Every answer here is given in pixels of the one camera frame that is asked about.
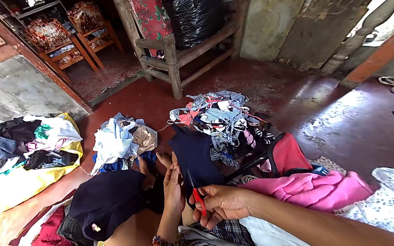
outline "wooden bench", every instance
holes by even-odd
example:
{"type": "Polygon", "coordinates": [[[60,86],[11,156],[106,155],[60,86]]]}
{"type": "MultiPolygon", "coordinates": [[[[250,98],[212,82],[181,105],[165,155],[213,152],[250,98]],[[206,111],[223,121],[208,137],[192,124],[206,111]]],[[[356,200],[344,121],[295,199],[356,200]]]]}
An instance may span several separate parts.
{"type": "Polygon", "coordinates": [[[246,18],[250,0],[233,0],[231,4],[234,9],[234,17],[213,36],[190,49],[182,51],[176,50],[176,42],[173,35],[168,35],[160,40],[141,38],[136,26],[137,24],[135,23],[137,20],[134,19],[135,16],[129,1],[114,0],[114,2],[127,31],[130,42],[132,43],[135,54],[140,61],[141,68],[145,72],[145,78],[148,81],[152,81],[153,76],[155,76],[170,83],[176,100],[180,100],[183,97],[182,88],[191,81],[195,80],[227,57],[239,56],[243,37],[244,19],[246,18]],[[233,36],[232,47],[230,49],[212,60],[210,63],[206,64],[184,81],[180,81],[179,69],[181,67],[201,56],[210,48],[216,46],[218,43],[230,36],[233,36]],[[145,54],[144,48],[163,50],[165,60],[148,57],[145,54]]]}

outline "scissor blade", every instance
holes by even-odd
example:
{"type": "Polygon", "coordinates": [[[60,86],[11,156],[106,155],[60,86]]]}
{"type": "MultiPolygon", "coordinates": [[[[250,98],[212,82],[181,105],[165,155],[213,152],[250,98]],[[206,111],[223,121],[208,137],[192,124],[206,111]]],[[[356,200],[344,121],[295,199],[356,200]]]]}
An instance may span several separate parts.
{"type": "Polygon", "coordinates": [[[188,168],[187,168],[187,174],[188,174],[189,180],[191,181],[191,185],[192,185],[192,186],[193,186],[193,188],[194,188],[193,179],[191,178],[191,174],[189,173],[189,170],[188,170],[188,168]]]}

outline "red scissors handle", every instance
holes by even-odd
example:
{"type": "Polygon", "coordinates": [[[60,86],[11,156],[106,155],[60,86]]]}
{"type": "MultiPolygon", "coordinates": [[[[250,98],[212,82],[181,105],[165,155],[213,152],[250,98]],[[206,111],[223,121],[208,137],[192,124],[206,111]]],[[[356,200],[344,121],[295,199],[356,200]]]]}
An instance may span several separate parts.
{"type": "Polygon", "coordinates": [[[201,206],[203,207],[203,210],[202,210],[201,214],[206,216],[205,203],[204,203],[203,200],[200,198],[200,196],[199,196],[199,194],[198,194],[196,188],[193,188],[193,195],[194,195],[194,199],[196,200],[196,203],[197,203],[197,202],[200,202],[200,203],[201,203],[201,206]]]}

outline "scissors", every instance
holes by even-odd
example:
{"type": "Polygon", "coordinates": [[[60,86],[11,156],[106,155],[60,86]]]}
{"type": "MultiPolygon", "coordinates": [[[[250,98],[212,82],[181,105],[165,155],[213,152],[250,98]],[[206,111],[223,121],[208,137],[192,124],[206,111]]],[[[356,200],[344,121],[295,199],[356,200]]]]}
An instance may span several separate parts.
{"type": "Polygon", "coordinates": [[[193,195],[194,195],[194,199],[196,200],[196,203],[197,203],[197,202],[200,202],[200,203],[201,203],[201,206],[203,207],[203,210],[202,210],[201,214],[206,216],[205,203],[204,203],[203,200],[200,198],[200,196],[199,196],[199,194],[198,194],[198,192],[197,192],[197,189],[194,187],[193,179],[191,178],[191,174],[189,173],[188,168],[187,168],[187,174],[188,174],[188,176],[189,176],[189,180],[191,181],[191,185],[193,186],[193,195]]]}

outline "hand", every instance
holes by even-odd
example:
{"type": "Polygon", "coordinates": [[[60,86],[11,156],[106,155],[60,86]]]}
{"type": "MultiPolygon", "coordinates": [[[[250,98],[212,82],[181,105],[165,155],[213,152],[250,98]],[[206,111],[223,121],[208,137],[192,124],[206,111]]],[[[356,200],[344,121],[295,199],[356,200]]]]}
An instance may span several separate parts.
{"type": "Polygon", "coordinates": [[[189,198],[190,204],[196,203],[193,219],[212,230],[223,219],[241,219],[250,215],[247,203],[253,202],[254,192],[228,186],[210,185],[197,189],[206,207],[206,216],[201,215],[203,207],[196,203],[194,196],[189,198]]]}
{"type": "Polygon", "coordinates": [[[168,168],[164,178],[164,211],[167,213],[179,213],[181,215],[185,209],[185,198],[182,196],[179,175],[180,167],[175,162],[168,168]]]}

